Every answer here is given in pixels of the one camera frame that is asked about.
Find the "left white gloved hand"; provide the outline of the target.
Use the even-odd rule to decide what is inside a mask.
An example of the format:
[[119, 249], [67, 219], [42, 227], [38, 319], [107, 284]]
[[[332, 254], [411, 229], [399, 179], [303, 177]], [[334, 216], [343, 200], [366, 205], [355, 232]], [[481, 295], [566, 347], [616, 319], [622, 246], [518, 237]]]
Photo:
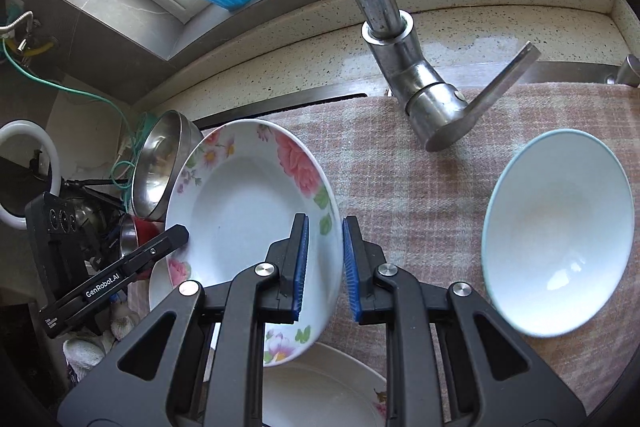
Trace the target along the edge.
[[126, 303], [112, 303], [107, 328], [101, 334], [81, 329], [62, 344], [70, 387], [78, 385], [140, 323], [140, 315]]

